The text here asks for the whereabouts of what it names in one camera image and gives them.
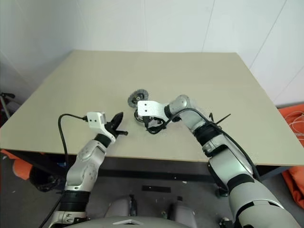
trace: black cable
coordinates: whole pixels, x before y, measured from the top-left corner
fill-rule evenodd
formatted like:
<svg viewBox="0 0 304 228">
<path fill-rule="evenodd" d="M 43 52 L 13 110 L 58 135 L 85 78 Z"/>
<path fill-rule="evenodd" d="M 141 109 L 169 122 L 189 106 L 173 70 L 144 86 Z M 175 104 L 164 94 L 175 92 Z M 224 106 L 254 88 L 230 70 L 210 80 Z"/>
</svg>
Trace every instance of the black cable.
<svg viewBox="0 0 304 228">
<path fill-rule="evenodd" d="M 69 170 L 69 163 L 68 163 L 68 153 L 67 153 L 67 145 L 66 145 L 66 141 L 65 141 L 65 137 L 63 135 L 62 132 L 62 127 L 61 127 L 61 119 L 64 116 L 71 116 L 80 120 L 84 120 L 87 121 L 87 117 L 80 117 L 80 116 L 76 116 L 76 115 L 72 115 L 72 114 L 62 114 L 59 116 L 58 118 L 58 129 L 59 129 L 59 133 L 60 133 L 60 137 L 61 137 L 61 141 L 62 141 L 62 145 L 63 145 L 63 149 L 65 152 L 65 160 L 66 160 L 66 173 Z M 61 196 L 59 197 L 59 199 L 57 200 L 57 202 L 55 203 L 55 205 L 53 206 L 53 208 L 51 209 L 51 211 L 48 213 L 48 215 L 46 216 L 46 218 L 43 220 L 43 222 L 41 223 L 41 225 L 39 226 L 39 228 L 43 228 L 43 226 L 45 225 L 45 223 L 49 220 L 49 218 L 52 216 L 53 212 L 55 211 L 55 209 L 57 208 L 57 206 L 59 205 L 61 198 L 62 198 L 63 194 L 61 194 Z"/>
<path fill-rule="evenodd" d="M 225 131 L 223 131 L 219 126 L 217 126 L 214 122 L 211 122 L 210 120 L 208 120 L 201 112 L 199 112 L 198 110 L 194 109 L 194 108 L 185 108 L 180 110 L 179 112 L 177 112 L 176 114 L 174 114 L 173 116 L 171 116 L 168 121 L 160 126 L 157 127 L 151 127 L 152 129 L 155 129 L 155 131 L 152 131 L 151 128 L 147 128 L 147 131 L 151 134 L 157 134 L 158 132 L 160 132 L 162 129 L 166 128 L 166 126 L 168 125 L 168 123 L 170 123 L 175 117 L 177 117 L 178 115 L 180 115 L 181 113 L 185 112 L 185 111 L 193 111 L 195 113 L 197 113 L 201 118 L 203 118 L 203 120 L 206 122 L 206 124 L 211 125 L 212 127 L 216 128 L 218 131 L 220 131 L 223 135 L 225 135 L 227 138 L 229 138 L 237 147 L 238 149 L 243 153 L 243 155 L 245 156 L 245 158 L 247 159 L 248 163 L 250 164 L 253 174 L 255 175 L 255 178 L 260 181 L 260 175 L 257 171 L 256 166 L 254 165 L 254 163 L 252 162 L 252 160 L 250 159 L 249 155 L 244 151 L 244 149 L 229 135 L 227 134 Z"/>
</svg>

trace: dark floor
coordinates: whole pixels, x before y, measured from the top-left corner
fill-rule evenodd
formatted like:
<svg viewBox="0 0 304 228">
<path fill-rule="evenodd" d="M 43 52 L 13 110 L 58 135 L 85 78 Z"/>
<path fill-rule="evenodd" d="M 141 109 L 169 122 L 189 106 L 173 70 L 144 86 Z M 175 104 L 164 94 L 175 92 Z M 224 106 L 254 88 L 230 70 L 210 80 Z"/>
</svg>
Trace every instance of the dark floor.
<svg viewBox="0 0 304 228">
<path fill-rule="evenodd" d="M 39 192 L 29 181 L 17 178 L 12 162 L 1 156 L 1 228 L 38 227 L 59 195 L 56 191 Z M 304 210 L 297 206 L 281 175 L 263 182 L 281 201 L 283 206 L 304 227 Z M 171 187 L 171 193 L 142 191 L 142 185 Z M 112 200 L 134 194 L 140 216 L 160 217 L 177 196 L 182 196 L 195 213 L 199 227 L 217 228 L 221 217 L 231 218 L 228 198 L 216 198 L 214 184 L 167 180 L 147 180 L 99 177 L 88 205 L 89 217 L 102 217 Z"/>
</svg>

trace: table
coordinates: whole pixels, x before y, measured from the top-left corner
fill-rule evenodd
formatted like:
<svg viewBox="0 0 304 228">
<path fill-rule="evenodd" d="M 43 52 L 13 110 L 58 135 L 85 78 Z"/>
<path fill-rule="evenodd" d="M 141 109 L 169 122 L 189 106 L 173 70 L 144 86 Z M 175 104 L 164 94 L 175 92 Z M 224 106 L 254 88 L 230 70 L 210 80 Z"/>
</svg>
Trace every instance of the table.
<svg viewBox="0 0 304 228">
<path fill-rule="evenodd" d="M 1 148 L 45 168 L 47 160 L 32 152 L 63 154 L 59 115 L 104 111 L 110 120 L 123 111 L 119 129 L 129 135 L 117 139 L 108 157 L 207 162 L 182 123 L 151 135 L 135 122 L 127 98 L 137 89 L 146 89 L 149 100 L 161 103 L 186 94 L 215 120 L 231 113 L 220 125 L 255 164 L 304 165 L 301 144 L 236 53 L 76 50 L 4 124 Z M 65 117 L 62 127 L 69 154 L 77 154 L 95 136 L 87 123 L 73 118 Z"/>
</svg>

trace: orange cloth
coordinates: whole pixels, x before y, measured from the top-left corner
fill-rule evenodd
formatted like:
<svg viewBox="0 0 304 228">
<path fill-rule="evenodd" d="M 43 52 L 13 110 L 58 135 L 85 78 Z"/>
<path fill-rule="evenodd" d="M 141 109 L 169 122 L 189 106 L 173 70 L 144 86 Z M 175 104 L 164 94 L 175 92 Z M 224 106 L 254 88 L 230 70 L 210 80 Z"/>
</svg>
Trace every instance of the orange cloth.
<svg viewBox="0 0 304 228">
<path fill-rule="evenodd" d="M 33 165 L 30 163 L 18 158 L 17 156 L 11 154 L 10 152 L 6 150 L 1 150 L 1 153 L 6 154 L 10 159 L 14 159 L 13 164 L 13 171 L 17 177 L 20 177 L 24 180 L 27 180 L 29 178 L 30 170 L 32 169 Z"/>
<path fill-rule="evenodd" d="M 279 109 L 281 115 L 286 119 L 287 123 L 292 123 L 296 118 L 304 112 L 304 104 L 295 105 L 287 108 Z M 298 118 L 296 121 L 302 121 L 303 118 Z M 294 123 L 291 129 L 296 133 L 304 133 L 304 123 Z M 304 209 L 304 166 L 292 167 L 282 173 L 283 178 L 294 198 L 294 201 Z"/>
</svg>

